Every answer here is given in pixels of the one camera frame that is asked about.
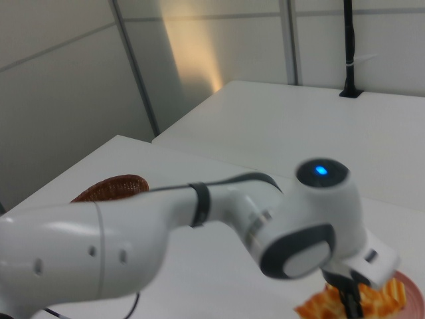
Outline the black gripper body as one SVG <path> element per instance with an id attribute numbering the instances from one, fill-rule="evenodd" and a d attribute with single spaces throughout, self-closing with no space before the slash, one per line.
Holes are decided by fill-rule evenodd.
<path id="1" fill-rule="evenodd" d="M 341 293 L 358 293 L 359 273 L 349 269 L 347 274 L 340 274 L 329 267 L 321 269 L 325 281 Z"/>

